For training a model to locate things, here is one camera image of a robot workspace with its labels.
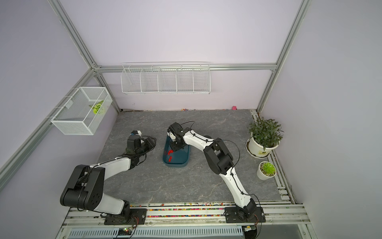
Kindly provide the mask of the teal plastic storage box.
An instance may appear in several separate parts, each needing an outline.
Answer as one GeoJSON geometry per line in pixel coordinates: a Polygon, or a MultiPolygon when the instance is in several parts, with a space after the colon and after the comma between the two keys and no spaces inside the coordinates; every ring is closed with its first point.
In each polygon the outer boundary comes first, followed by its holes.
{"type": "Polygon", "coordinates": [[[164,153],[163,153],[163,163],[168,167],[176,167],[181,168],[185,167],[189,162],[189,156],[190,156],[190,146],[186,145],[183,149],[180,149],[178,151],[174,151],[172,154],[168,155],[168,151],[171,150],[170,147],[170,141],[171,139],[169,137],[166,138],[166,143],[164,147],[164,153]]]}

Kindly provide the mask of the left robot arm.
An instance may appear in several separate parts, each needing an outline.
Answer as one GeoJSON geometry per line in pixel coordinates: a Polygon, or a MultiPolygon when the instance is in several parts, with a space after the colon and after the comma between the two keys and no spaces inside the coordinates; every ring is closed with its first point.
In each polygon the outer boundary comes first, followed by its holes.
{"type": "Polygon", "coordinates": [[[80,164],[73,170],[60,197],[60,204],[109,215],[130,214],[129,202],[104,193],[105,180],[141,164],[156,146],[156,138],[142,136],[141,131],[133,131],[127,139],[125,152],[116,158],[93,165],[80,164]]]}

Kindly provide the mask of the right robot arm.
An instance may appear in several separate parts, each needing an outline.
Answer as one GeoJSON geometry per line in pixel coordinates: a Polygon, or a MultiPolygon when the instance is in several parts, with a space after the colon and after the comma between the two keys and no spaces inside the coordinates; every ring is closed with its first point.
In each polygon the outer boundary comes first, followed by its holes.
{"type": "Polygon", "coordinates": [[[202,136],[189,127],[183,128],[177,122],[169,126],[167,135],[171,139],[170,147],[174,151],[189,145],[204,153],[210,169],[223,179],[232,194],[241,220],[258,218],[256,214],[260,210],[240,182],[235,171],[233,156],[222,139],[202,136]]]}

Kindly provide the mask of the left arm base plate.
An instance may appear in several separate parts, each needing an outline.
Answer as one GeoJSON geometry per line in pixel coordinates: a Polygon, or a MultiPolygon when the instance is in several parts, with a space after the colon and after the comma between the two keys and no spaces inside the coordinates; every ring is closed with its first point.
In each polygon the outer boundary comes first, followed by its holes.
{"type": "Polygon", "coordinates": [[[147,210],[144,208],[132,208],[125,211],[126,214],[107,214],[104,225],[143,225],[145,224],[147,210]]]}

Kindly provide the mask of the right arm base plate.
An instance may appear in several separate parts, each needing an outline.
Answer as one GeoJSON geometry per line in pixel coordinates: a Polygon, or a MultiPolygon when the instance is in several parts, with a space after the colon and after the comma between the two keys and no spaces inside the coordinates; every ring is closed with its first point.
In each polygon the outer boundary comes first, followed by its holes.
{"type": "Polygon", "coordinates": [[[265,223],[266,218],[264,215],[263,208],[257,207],[253,213],[245,213],[243,210],[234,207],[224,208],[224,213],[226,223],[265,223]]]}

